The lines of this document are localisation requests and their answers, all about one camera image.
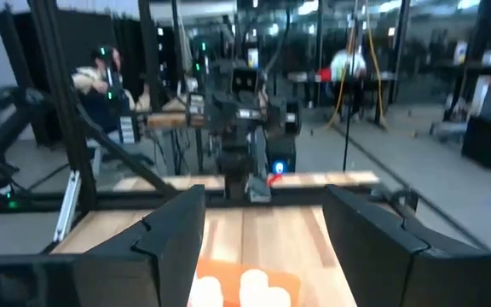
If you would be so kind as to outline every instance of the desk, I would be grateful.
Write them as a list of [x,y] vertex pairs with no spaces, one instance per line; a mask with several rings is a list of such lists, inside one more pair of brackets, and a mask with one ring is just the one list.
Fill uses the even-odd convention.
[[[220,177],[168,177],[176,188],[204,184],[220,188]],[[376,183],[370,171],[285,175],[280,187],[354,185]],[[138,178],[120,182],[117,190],[150,189]],[[54,253],[85,252],[146,216],[150,211],[91,212]],[[208,210],[205,218],[203,258],[285,271],[300,276],[301,306],[355,306],[344,273],[338,265],[320,206],[287,208],[237,208]]]

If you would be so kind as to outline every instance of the orange tray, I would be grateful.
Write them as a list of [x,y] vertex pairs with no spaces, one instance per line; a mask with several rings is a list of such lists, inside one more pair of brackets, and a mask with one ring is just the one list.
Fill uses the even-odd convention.
[[[221,282],[224,307],[240,307],[240,278],[253,266],[234,264],[220,260],[200,258],[196,273],[199,278],[213,276]],[[270,287],[282,287],[291,297],[291,307],[298,307],[301,281],[298,276],[273,270],[260,269],[269,276]]]

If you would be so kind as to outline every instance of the glass wall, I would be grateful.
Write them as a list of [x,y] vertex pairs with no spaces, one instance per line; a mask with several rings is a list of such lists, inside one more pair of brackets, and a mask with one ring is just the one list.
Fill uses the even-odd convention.
[[413,7],[401,58],[397,103],[443,104],[455,76],[438,67],[465,58],[477,12],[458,3]]

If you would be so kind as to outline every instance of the floor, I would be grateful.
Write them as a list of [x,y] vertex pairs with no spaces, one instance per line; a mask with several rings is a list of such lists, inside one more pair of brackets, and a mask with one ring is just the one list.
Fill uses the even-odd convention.
[[[491,248],[491,171],[461,158],[455,148],[427,136],[431,120],[440,116],[437,108],[396,107],[390,114],[389,132],[358,123],[351,125],[351,137]],[[305,117],[304,121],[303,133],[297,139],[297,171],[342,170],[344,138],[335,130],[322,129],[323,122],[318,115]],[[412,138],[414,130],[418,136]],[[153,154],[153,144],[144,142],[132,150]],[[189,152],[187,160],[192,161],[192,150]],[[160,166],[162,159],[157,155]],[[25,187],[66,163],[63,150],[36,148],[33,142],[17,142],[9,150],[8,159],[22,168],[16,181]],[[163,175],[161,168],[164,167],[155,169]],[[402,188],[391,174],[354,146],[349,147],[347,169],[374,171],[388,187]],[[102,174],[99,185],[104,189],[127,176],[126,171],[114,169],[105,169]],[[65,169],[36,190],[62,190],[68,175]],[[420,204],[418,216],[428,227],[467,241],[428,206]],[[0,254],[40,252],[52,240],[56,218],[55,213],[0,215]]]

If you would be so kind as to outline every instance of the wooden plank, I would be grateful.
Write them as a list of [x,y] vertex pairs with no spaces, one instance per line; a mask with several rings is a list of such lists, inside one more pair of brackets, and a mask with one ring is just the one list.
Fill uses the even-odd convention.
[[182,113],[154,113],[148,116],[147,125],[151,128],[176,128],[186,122],[185,106],[177,98],[173,98],[162,106],[162,111]]
[[[168,177],[177,188],[204,184],[220,188],[220,177]],[[285,175],[280,187],[376,183],[371,172]],[[116,189],[150,189],[137,178]],[[127,229],[149,211],[90,213],[53,251],[86,252]],[[303,283],[301,306],[355,306],[334,254],[320,206],[208,210],[200,256],[298,275]]]
[[[140,177],[131,177],[124,179],[126,182],[120,182],[117,186],[129,184],[135,180],[134,190],[152,190],[153,186]],[[188,189],[195,184],[204,184],[205,189],[217,190],[224,189],[224,180],[222,176],[175,176],[165,177],[164,180],[176,187],[177,189]],[[359,184],[378,183],[378,177],[370,171],[350,171],[328,172],[328,173],[293,173],[285,174],[280,180],[274,182],[274,188],[300,188],[300,187],[322,187],[327,184],[338,186],[354,186]]]

